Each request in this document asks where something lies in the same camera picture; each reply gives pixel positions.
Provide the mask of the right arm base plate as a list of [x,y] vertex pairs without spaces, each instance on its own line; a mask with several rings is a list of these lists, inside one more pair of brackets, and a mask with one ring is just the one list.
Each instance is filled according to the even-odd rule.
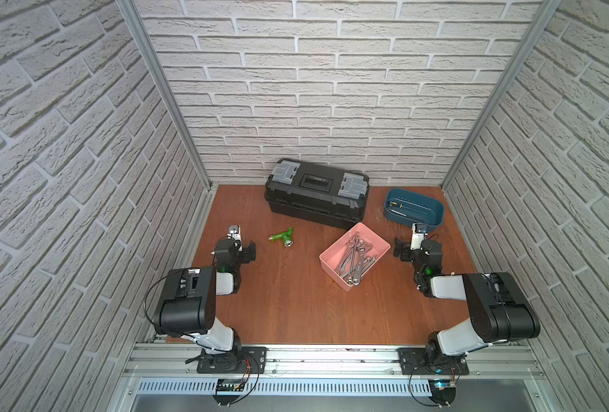
[[464,355],[448,356],[429,348],[399,348],[397,354],[404,375],[469,375]]

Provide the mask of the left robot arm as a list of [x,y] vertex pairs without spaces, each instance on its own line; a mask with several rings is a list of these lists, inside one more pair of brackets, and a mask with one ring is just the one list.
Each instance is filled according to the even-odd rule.
[[153,314],[145,317],[159,335],[188,339],[208,356],[240,356],[240,338],[216,317],[216,298],[239,292],[241,266],[256,260],[256,244],[246,247],[227,236],[212,252],[213,263],[174,269],[153,285],[162,286]]

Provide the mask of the large combination wrench 22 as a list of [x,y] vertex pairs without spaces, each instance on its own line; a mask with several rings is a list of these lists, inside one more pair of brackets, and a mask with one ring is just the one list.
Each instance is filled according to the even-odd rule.
[[353,238],[351,238],[348,242],[347,242],[347,248],[342,256],[342,260],[340,262],[340,264],[338,264],[337,268],[336,268],[336,272],[341,275],[345,270],[346,267],[348,265],[348,262],[352,259],[352,254],[355,252],[356,250],[356,244],[360,241],[359,235],[354,235]]

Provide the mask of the adjustable wrench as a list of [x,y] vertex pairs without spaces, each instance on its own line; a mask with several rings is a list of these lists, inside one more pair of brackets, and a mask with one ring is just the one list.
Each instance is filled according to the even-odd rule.
[[349,270],[349,273],[346,276],[346,282],[349,278],[350,273],[356,269],[360,264],[362,264],[366,258],[367,252],[371,249],[371,244],[367,243],[365,240],[360,239],[360,241],[356,244],[356,250],[353,254],[352,264]]

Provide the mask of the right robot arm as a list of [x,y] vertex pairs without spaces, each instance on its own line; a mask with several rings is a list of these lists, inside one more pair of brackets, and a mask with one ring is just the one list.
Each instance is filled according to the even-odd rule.
[[512,274],[444,274],[442,245],[430,239],[417,247],[396,239],[394,256],[412,264],[414,281],[425,297],[459,300],[468,307],[467,319],[429,336],[421,355],[427,365],[460,360],[494,343],[539,336],[541,322]]

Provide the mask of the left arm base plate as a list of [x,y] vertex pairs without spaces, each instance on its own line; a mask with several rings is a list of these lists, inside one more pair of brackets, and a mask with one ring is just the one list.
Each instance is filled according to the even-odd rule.
[[263,346],[243,347],[237,352],[209,355],[203,350],[194,362],[198,374],[263,374],[268,348]]

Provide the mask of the large combination wrench 19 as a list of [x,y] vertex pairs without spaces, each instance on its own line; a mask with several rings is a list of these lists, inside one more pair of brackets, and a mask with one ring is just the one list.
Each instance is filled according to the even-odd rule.
[[376,256],[365,258],[364,262],[350,273],[347,282],[351,285],[360,284],[362,277],[364,276],[364,274],[366,274],[366,271],[368,271],[371,266],[373,266],[376,260]]

